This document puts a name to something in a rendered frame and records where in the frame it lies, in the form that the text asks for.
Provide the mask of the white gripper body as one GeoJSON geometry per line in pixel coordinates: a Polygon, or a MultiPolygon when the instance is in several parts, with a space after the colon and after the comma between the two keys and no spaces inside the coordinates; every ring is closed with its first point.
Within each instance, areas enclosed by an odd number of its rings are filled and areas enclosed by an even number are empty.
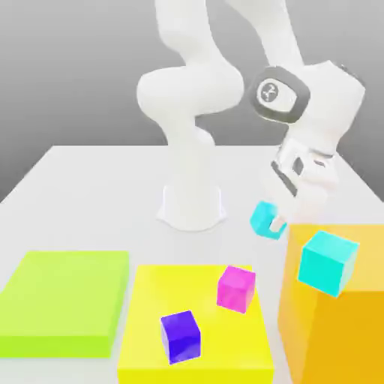
{"type": "Polygon", "coordinates": [[[328,193],[318,185],[299,181],[295,172],[283,172],[272,161],[264,173],[267,201],[288,223],[311,223],[325,204],[328,193]]]}

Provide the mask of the small cyan cube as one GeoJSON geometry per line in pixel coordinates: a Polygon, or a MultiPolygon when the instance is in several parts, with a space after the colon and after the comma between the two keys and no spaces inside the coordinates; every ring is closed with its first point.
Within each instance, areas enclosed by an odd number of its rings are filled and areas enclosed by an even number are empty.
{"type": "Polygon", "coordinates": [[[302,248],[298,280],[337,298],[350,281],[360,244],[323,230],[302,248]]]}
{"type": "Polygon", "coordinates": [[[250,225],[253,231],[258,235],[268,239],[278,240],[287,227],[284,221],[278,231],[270,229],[272,221],[277,216],[278,209],[275,204],[265,201],[259,201],[250,218],[250,225]]]}

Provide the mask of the small magenta cube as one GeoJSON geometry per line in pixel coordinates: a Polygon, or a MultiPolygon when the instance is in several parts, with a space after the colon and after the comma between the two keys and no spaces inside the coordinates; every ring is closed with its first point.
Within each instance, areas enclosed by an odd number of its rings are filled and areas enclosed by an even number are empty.
{"type": "Polygon", "coordinates": [[[256,273],[228,265],[217,283],[217,305],[245,314],[253,300],[256,273]]]}

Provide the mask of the small blue cube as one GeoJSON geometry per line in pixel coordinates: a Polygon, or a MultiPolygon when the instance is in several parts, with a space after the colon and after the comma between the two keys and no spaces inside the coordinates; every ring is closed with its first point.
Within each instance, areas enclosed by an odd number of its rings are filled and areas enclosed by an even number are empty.
{"type": "Polygon", "coordinates": [[[170,365],[201,356],[201,331],[190,310],[162,316],[160,333],[170,365]]]}

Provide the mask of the large yellow box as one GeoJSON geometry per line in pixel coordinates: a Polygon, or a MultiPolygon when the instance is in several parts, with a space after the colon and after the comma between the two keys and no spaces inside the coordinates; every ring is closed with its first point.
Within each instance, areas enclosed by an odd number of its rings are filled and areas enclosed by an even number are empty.
{"type": "Polygon", "coordinates": [[[216,304],[224,265],[140,265],[127,312],[118,384],[272,384],[274,363],[260,302],[244,314],[216,304]],[[161,317],[191,311],[201,356],[169,364],[161,317]]]}

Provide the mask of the large orange box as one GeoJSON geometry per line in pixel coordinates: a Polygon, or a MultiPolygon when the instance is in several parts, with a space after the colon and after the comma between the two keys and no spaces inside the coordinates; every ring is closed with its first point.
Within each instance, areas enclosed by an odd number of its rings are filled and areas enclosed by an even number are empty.
{"type": "Polygon", "coordinates": [[[384,384],[384,224],[293,224],[277,324],[293,384],[384,384]],[[337,298],[297,279],[319,230],[360,244],[337,298]]]}

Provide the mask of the large lime green box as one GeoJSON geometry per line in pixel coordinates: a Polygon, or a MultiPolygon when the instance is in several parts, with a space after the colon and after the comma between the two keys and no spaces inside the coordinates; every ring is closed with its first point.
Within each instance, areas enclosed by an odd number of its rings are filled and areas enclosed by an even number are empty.
{"type": "Polygon", "coordinates": [[[108,358],[126,251],[30,251],[0,292],[0,358],[108,358]]]}

